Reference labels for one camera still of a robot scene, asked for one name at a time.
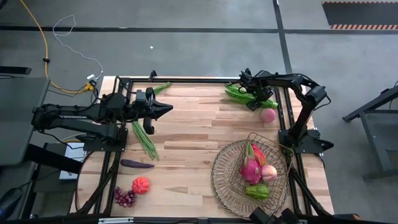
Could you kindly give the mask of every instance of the red grapes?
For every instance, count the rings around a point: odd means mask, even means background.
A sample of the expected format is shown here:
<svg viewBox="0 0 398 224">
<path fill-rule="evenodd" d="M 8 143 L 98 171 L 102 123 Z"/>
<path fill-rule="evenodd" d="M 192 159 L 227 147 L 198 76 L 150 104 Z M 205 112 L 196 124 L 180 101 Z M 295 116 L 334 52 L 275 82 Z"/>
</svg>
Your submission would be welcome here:
<svg viewBox="0 0 398 224">
<path fill-rule="evenodd" d="M 113 189 L 113 198 L 114 202 L 124 208 L 129 207 L 131 208 L 135 202 L 136 196 L 132 190 L 122 192 L 120 187 L 115 187 Z"/>
</svg>

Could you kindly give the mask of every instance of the dragon fruit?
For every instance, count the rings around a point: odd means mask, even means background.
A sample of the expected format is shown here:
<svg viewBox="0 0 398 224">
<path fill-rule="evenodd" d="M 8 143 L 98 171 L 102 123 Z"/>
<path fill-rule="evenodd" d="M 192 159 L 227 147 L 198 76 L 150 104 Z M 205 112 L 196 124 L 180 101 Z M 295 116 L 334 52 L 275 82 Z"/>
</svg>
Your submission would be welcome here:
<svg viewBox="0 0 398 224">
<path fill-rule="evenodd" d="M 267 160 L 264 153 L 262 153 L 261 150 L 255 144 L 252 143 L 251 146 L 253 147 L 255 160 L 259 163 L 261 167 L 265 166 Z"/>
<path fill-rule="evenodd" d="M 245 156 L 241 168 L 241 174 L 249 184 L 257 184 L 261 179 L 261 166 L 254 158 L 254 151 L 251 144 L 247 144 Z"/>
</svg>

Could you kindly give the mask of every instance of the white cable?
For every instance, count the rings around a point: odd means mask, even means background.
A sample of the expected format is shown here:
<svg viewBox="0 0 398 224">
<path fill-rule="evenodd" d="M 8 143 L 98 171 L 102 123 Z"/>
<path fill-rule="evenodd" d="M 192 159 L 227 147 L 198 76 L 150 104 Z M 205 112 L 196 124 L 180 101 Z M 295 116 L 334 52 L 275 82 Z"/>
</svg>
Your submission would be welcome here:
<svg viewBox="0 0 398 224">
<path fill-rule="evenodd" d="M 70 138 L 75 137 L 75 136 L 79 136 L 79 135 L 81 135 L 81 134 L 86 134 L 86 133 L 74 134 L 74 135 L 71 135 L 71 136 L 69 136 L 69 137 L 66 137 L 66 138 L 62 139 L 61 141 L 65 141 L 65 140 L 67 140 L 67 139 L 70 139 Z"/>
<path fill-rule="evenodd" d="M 72 26 L 72 28 L 70 29 L 70 31 L 69 31 L 67 34 L 56 34 L 56 33 L 55 33 L 55 27 L 56 27 L 61 21 L 63 21 L 64 19 L 68 19 L 69 17 L 72 17 L 72 18 L 73 18 L 73 23 L 74 23 L 73 26 Z M 103 68 L 102 65 L 97 61 L 97 59 L 95 59 L 95 58 L 89 58 L 89 57 L 84 56 L 82 53 L 80 53 L 80 52 L 78 52 L 78 51 L 76 51 L 76 50 L 73 50 L 73 49 L 72 49 L 71 47 L 69 47 L 68 45 L 63 44 L 63 42 L 58 38 L 58 36 L 60 36 L 60 37 L 65 37 L 65 36 L 69 35 L 70 32 L 72 32 L 72 30 L 73 30 L 73 28 L 74 28 L 75 26 L 76 26 L 75 15 L 69 15 L 69 16 L 67 16 L 67 17 L 64 17 L 64 18 L 60 19 L 60 20 L 52 27 L 52 32 L 53 32 L 53 34 L 54 34 L 54 37 L 55 37 L 64 47 L 67 47 L 67 48 L 69 48 L 69 50 L 71 50 L 72 52 L 79 54 L 82 58 L 95 61 L 95 62 L 101 67 L 101 73 L 100 73 L 100 75 L 98 75 L 98 77 L 95 77 L 95 78 L 98 80 L 99 78 L 101 78 L 102 74 L 104 73 L 104 68 Z"/>
</svg>

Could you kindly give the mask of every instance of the yellow cable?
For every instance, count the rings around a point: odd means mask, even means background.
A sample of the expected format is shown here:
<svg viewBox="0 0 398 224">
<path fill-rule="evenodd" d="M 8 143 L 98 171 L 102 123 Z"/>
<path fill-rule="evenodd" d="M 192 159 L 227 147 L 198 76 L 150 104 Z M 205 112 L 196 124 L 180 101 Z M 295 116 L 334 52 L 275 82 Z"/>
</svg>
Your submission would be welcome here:
<svg viewBox="0 0 398 224">
<path fill-rule="evenodd" d="M 46 40 L 46 38 L 45 38 L 45 36 L 44 36 L 44 32 L 43 32 L 43 30 L 42 30 L 42 27 L 39 25 L 39 23 L 37 22 L 36 18 L 35 18 L 35 17 L 33 16 L 33 14 L 30 12 L 29 8 L 26 6 L 26 4 L 24 3 L 24 1 L 23 1 L 23 0 L 20 0 L 20 1 L 21 1 L 22 5 L 25 7 L 26 11 L 27 11 L 27 12 L 29 13 L 29 15 L 31 16 L 31 18 L 35 21 L 37 27 L 38 27 L 39 30 L 40 30 L 40 33 L 42 34 L 42 37 L 43 37 L 43 40 L 44 40 L 44 45 L 45 45 L 45 59 L 48 60 L 48 59 L 49 59 L 49 47 L 48 47 L 48 45 L 47 45 L 47 40 Z M 46 76 L 48 79 L 50 79 L 50 78 L 49 78 L 49 74 L 48 74 L 48 66 L 49 66 L 49 63 L 48 63 L 48 62 L 44 62 L 44 64 L 45 64 L 45 65 L 44 65 L 44 73 L 45 73 L 45 76 Z M 52 84 L 55 88 L 57 88 L 57 89 L 59 89 L 59 90 L 65 92 L 65 93 L 79 94 L 79 93 L 83 93 L 83 92 L 87 91 L 86 89 L 81 90 L 81 91 L 69 91 L 69 90 L 65 90 L 65 89 L 63 89 L 63 88 L 60 88 L 60 87 L 57 86 L 53 81 L 51 81 L 51 79 L 50 79 L 50 82 L 51 82 L 51 84 Z"/>
<path fill-rule="evenodd" d="M 81 141 L 79 141 L 79 140 L 77 140 L 77 139 L 69 139 L 69 140 L 65 140 L 65 141 L 62 141 L 63 143 L 68 143 L 68 142 L 81 142 Z"/>
</svg>

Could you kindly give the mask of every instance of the green vegetable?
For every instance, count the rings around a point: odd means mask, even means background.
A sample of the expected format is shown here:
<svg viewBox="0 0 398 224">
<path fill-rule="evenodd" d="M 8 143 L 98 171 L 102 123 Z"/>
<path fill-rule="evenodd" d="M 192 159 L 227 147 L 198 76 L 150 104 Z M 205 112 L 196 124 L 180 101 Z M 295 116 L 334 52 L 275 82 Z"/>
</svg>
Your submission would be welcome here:
<svg viewBox="0 0 398 224">
<path fill-rule="evenodd" d="M 167 83 L 165 83 L 165 84 L 163 84 L 161 86 L 155 87 L 154 88 L 155 95 L 158 95 L 160 92 L 162 92 L 163 90 L 167 89 L 171 85 L 172 85 L 172 83 L 167 82 Z"/>
<path fill-rule="evenodd" d="M 269 196 L 269 189 L 265 184 L 250 185 L 246 187 L 245 194 L 257 200 L 264 200 Z"/>
<path fill-rule="evenodd" d="M 230 97 L 230 101 L 234 103 L 239 103 L 242 105 L 245 105 L 246 103 L 249 103 L 250 101 L 254 100 L 254 96 L 250 93 L 240 93 L 239 92 L 239 87 L 236 85 L 225 85 L 225 92 L 226 94 Z M 261 108 L 272 108 L 272 109 L 277 109 L 278 108 L 278 103 L 273 102 L 272 100 L 266 100 L 261 102 Z"/>
<path fill-rule="evenodd" d="M 160 92 L 170 87 L 170 85 L 171 83 L 167 82 L 161 86 L 155 87 L 154 88 L 155 95 L 158 95 Z M 145 133 L 143 128 L 140 126 L 138 121 L 134 121 L 132 123 L 132 129 L 134 131 L 134 134 L 137 136 L 138 140 L 140 141 L 142 147 L 144 148 L 144 152 L 147 153 L 152 160 L 154 159 L 159 160 L 159 155 L 157 153 L 155 144 L 152 142 L 152 140 L 150 140 L 150 138 Z"/>
</svg>

